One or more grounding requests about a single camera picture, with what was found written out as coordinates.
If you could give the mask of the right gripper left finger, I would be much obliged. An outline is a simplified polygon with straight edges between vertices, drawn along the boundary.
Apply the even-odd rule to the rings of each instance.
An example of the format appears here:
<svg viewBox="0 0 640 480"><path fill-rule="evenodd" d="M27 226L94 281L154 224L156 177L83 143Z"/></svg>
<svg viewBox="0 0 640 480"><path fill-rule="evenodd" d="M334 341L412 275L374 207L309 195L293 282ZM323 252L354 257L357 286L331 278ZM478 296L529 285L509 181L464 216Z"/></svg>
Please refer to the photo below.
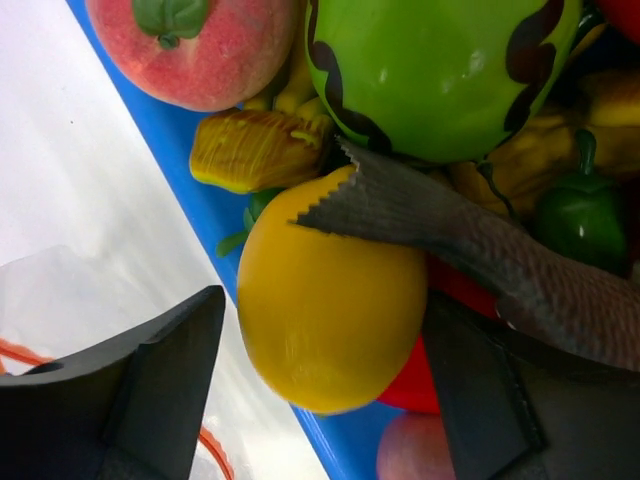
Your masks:
<svg viewBox="0 0 640 480"><path fill-rule="evenodd" d="M4 479L186 479L225 294L209 286L72 355L1 378Z"/></svg>

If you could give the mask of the yellow toy lemon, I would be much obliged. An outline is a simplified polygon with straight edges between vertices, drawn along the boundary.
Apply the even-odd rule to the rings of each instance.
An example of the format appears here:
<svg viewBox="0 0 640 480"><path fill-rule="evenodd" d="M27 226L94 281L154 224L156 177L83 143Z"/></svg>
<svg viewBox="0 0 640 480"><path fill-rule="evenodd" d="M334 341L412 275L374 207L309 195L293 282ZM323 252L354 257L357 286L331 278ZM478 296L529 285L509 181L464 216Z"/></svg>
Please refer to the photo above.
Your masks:
<svg viewBox="0 0 640 480"><path fill-rule="evenodd" d="M376 400L406 364L427 303L421 251L298 226L351 174L278 194L244 245L237 311L249 359L291 404L338 414Z"/></svg>

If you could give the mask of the purple toy onion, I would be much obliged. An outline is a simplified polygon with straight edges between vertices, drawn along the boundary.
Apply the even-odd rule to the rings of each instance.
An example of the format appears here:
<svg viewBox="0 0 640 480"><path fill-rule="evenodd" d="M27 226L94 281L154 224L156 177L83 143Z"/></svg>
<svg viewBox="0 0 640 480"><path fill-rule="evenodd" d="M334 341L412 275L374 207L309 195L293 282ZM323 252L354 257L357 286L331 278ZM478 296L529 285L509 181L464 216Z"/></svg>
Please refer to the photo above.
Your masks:
<svg viewBox="0 0 640 480"><path fill-rule="evenodd" d="M376 460L378 479L455 479L438 415L403 413L386 427Z"/></svg>

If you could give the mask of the clear zip top bag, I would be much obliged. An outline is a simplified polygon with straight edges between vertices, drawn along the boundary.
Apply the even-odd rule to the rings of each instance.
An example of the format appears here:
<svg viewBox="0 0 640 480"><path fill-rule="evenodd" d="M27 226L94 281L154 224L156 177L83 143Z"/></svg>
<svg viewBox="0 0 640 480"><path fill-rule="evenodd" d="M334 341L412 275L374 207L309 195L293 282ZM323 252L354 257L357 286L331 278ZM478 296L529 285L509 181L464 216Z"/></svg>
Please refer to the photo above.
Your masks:
<svg viewBox="0 0 640 480"><path fill-rule="evenodd" d="M209 286L221 287L208 280L158 306L132 282L65 247L8 263L1 269L1 378L22 375L108 340ZM234 479L238 470L229 451L204 425L209 397L210 388L186 479Z"/></svg>

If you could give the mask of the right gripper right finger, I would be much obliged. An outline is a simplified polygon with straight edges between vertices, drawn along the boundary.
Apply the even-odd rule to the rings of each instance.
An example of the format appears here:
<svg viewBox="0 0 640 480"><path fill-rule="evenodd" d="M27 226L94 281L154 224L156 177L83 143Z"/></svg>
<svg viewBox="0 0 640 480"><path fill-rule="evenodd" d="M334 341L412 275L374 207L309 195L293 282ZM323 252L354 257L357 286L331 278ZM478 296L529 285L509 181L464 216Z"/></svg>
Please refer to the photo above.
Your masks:
<svg viewBox="0 0 640 480"><path fill-rule="evenodd" d="M460 479L636 479L639 376L548 347L444 294L423 323Z"/></svg>

